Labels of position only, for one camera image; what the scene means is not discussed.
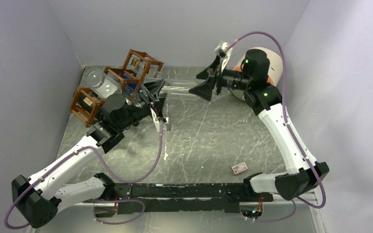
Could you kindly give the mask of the dark bottle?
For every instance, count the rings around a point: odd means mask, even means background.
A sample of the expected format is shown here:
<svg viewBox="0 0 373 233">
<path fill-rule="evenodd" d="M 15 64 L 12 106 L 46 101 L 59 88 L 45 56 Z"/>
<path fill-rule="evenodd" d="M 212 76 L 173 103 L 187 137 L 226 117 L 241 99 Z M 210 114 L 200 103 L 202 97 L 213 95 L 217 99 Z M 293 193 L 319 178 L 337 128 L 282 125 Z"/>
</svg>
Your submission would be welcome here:
<svg viewBox="0 0 373 233">
<path fill-rule="evenodd" d="M 118 78 L 111 74 L 105 74 L 98 68 L 92 68 L 83 73 L 83 81 L 100 98 L 107 99 L 113 94 L 122 94 L 127 101 L 138 102 L 138 95 L 134 92 L 122 91 Z"/>
</svg>

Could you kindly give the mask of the brown wooden wine rack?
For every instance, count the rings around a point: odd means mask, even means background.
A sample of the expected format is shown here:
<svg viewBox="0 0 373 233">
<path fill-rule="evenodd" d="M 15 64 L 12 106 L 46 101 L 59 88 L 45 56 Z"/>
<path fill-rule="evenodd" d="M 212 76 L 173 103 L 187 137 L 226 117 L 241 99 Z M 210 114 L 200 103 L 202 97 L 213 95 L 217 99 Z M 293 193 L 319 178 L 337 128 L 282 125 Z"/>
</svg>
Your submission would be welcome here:
<svg viewBox="0 0 373 233">
<path fill-rule="evenodd" d="M 92 67 L 84 71 L 83 85 L 77 87 L 69 112 L 86 127 L 100 121 L 101 106 L 112 94 L 133 100 L 148 78 L 158 78 L 164 63 L 144 51 L 130 49 L 121 68 Z"/>
</svg>

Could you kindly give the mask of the clear square glass bottle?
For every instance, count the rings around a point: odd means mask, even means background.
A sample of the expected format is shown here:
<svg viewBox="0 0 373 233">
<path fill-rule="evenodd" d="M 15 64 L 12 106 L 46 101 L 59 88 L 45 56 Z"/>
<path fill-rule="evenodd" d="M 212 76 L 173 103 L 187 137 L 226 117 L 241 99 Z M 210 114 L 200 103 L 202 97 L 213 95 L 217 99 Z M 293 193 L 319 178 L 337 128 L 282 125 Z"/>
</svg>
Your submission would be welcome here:
<svg viewBox="0 0 373 233">
<path fill-rule="evenodd" d="M 133 58 L 131 60 L 131 66 L 133 67 L 133 71 L 141 76 L 147 68 L 147 64 L 144 61 L 141 61 L 138 58 Z M 150 65 L 150 67 L 147 69 L 147 73 L 144 77 L 144 82 L 149 83 L 149 82 L 155 82 L 158 79 L 161 78 L 161 72 L 158 71 L 158 66 L 157 65 Z"/>
</svg>

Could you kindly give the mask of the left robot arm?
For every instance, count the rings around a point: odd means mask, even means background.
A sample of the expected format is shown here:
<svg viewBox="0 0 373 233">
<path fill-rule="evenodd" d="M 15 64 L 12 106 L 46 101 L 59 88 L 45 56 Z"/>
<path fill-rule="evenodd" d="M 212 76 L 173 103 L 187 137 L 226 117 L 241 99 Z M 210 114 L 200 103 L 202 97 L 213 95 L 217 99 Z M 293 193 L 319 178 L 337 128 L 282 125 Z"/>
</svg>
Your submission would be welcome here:
<svg viewBox="0 0 373 233">
<path fill-rule="evenodd" d="M 100 121 L 73 148 L 43 170 L 13 179 L 12 209 L 18 209 L 27 225 L 37 229 L 79 202 L 119 200 L 115 190 L 117 176 L 112 172 L 98 173 L 81 183 L 68 181 L 90 161 L 107 154 L 124 138 L 124 131 L 142 119 L 151 117 L 158 132 L 164 132 L 164 125 L 169 122 L 162 114 L 167 97 L 161 92 L 164 84 L 163 79 L 143 84 L 133 100 L 123 92 L 109 95 L 101 107 Z"/>
</svg>

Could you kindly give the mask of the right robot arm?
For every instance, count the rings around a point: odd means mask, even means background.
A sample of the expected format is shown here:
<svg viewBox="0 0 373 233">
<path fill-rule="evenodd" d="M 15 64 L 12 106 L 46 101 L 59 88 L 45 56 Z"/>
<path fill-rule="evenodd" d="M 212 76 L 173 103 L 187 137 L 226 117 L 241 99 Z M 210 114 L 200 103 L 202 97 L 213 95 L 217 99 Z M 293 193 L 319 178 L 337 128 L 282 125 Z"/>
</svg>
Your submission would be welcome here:
<svg viewBox="0 0 373 233">
<path fill-rule="evenodd" d="M 214 89 L 216 94 L 222 88 L 243 91 L 246 104 L 270 131 L 286 168 L 283 173 L 249 176 L 242 189 L 244 198 L 254 201 L 261 193 L 274 193 L 292 200 L 320 185 L 329 167 L 316 160 L 291 127 L 280 91 L 267 81 L 270 69 L 267 54 L 259 49 L 248 50 L 241 71 L 237 71 L 225 68 L 227 50 L 218 48 L 215 52 L 212 64 L 196 76 L 203 82 L 189 89 L 189 93 L 210 101 Z"/>
</svg>

